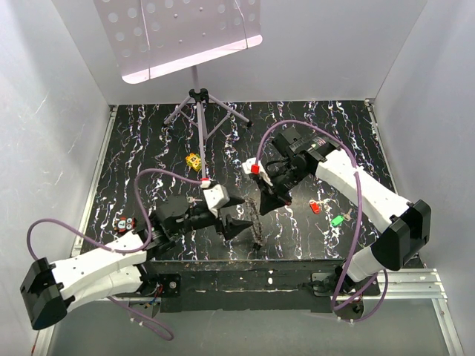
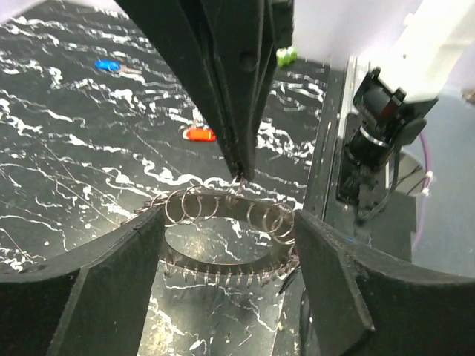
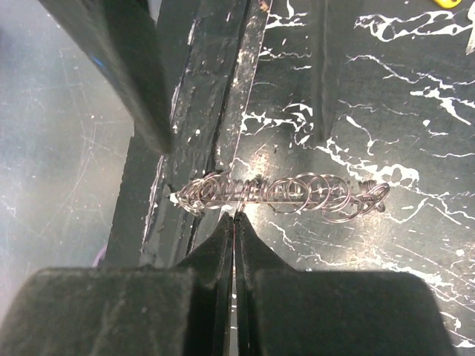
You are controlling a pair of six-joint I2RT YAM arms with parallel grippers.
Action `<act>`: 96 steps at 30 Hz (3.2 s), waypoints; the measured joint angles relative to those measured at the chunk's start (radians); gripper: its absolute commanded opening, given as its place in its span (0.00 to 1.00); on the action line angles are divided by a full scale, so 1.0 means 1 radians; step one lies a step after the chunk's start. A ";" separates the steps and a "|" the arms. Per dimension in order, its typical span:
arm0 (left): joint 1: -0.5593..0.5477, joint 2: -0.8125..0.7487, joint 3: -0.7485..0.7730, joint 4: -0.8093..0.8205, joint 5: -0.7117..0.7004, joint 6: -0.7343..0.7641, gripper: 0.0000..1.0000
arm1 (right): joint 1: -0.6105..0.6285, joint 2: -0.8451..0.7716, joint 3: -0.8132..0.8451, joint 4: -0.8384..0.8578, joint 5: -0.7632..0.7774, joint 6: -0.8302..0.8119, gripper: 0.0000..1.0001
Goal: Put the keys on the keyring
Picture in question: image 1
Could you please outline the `red tagged key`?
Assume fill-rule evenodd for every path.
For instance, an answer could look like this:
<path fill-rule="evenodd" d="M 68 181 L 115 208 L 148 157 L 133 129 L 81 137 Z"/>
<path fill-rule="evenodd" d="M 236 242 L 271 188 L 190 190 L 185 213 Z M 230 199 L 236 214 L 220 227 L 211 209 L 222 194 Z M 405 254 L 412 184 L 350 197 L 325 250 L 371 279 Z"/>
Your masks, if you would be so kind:
<path fill-rule="evenodd" d="M 321 213 L 320 202 L 318 202 L 318 201 L 316 201 L 316 200 L 310 200 L 310 201 L 309 201 L 309 207 L 311 208 L 311 211 L 312 211 L 314 214 L 320 214 L 320 213 Z"/>

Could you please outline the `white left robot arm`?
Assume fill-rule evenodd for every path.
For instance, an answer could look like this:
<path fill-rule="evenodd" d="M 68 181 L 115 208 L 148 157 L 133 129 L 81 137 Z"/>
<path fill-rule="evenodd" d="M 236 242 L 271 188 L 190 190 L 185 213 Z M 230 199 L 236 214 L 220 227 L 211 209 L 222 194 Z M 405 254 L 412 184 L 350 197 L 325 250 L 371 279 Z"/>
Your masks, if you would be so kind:
<path fill-rule="evenodd" d="M 167 282 L 145 264 L 176 245 L 176 239 L 210 226 L 231 240 L 252 226 L 205 202 L 192 205 L 186 197 L 173 196 L 150 215 L 150 225 L 137 225 L 104 248 L 65 260 L 36 258 L 20 286 L 32 329 L 46 329 L 80 306 L 116 294 L 138 293 L 143 297 L 165 291 Z"/>

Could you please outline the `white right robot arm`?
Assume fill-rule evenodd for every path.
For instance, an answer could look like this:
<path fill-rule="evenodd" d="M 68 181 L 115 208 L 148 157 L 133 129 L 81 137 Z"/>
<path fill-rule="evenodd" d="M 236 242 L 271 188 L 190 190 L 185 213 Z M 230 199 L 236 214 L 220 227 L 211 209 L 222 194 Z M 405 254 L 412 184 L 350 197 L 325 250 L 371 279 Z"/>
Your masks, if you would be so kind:
<path fill-rule="evenodd" d="M 380 233 L 370 246 L 356 252 L 328 280 L 330 289 L 354 294 L 363 280 L 388 269 L 398 271 L 430 239 L 431 209 L 423 200 L 411 202 L 392 192 L 357 167 L 341 144 L 323 135 L 303 138 L 294 128 L 286 128 L 272 140 L 282 156 L 281 167 L 267 173 L 254 157 L 243 164 L 246 174 L 261 192 L 260 214 L 290 205 L 291 189 L 312 175 L 342 193 Z"/>

